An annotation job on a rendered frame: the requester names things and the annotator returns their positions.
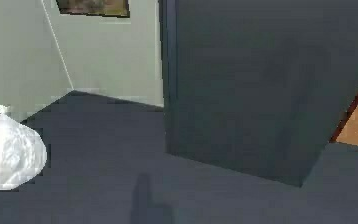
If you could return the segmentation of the dark grey room door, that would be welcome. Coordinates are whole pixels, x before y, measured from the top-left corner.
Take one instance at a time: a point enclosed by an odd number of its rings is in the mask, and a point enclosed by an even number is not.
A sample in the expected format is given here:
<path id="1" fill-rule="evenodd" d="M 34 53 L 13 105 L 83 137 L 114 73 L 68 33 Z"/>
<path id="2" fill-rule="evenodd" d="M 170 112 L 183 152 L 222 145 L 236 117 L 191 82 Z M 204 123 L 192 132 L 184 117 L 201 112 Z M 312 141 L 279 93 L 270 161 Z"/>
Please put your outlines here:
<path id="1" fill-rule="evenodd" d="M 301 186 L 358 97 L 358 0 L 159 0 L 166 149 Z"/>

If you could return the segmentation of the white tied garbage bag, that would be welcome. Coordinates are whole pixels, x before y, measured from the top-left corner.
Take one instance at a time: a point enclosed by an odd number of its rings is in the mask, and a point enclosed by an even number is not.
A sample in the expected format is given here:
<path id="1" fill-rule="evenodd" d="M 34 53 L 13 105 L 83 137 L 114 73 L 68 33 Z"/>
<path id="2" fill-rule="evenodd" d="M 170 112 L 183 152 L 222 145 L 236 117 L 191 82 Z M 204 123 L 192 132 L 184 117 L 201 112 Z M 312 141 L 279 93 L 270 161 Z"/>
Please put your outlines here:
<path id="1" fill-rule="evenodd" d="M 40 134 L 0 105 L 0 191 L 13 190 L 42 172 L 48 155 Z"/>

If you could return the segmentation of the framed wall picture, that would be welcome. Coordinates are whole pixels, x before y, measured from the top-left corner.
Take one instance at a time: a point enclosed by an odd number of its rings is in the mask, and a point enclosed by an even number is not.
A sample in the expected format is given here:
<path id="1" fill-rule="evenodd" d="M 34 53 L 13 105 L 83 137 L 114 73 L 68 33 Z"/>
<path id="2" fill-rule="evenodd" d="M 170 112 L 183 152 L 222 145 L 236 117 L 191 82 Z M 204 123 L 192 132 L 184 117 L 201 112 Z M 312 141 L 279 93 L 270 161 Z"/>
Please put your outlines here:
<path id="1" fill-rule="evenodd" d="M 129 0 L 56 0 L 61 14 L 129 18 Z"/>

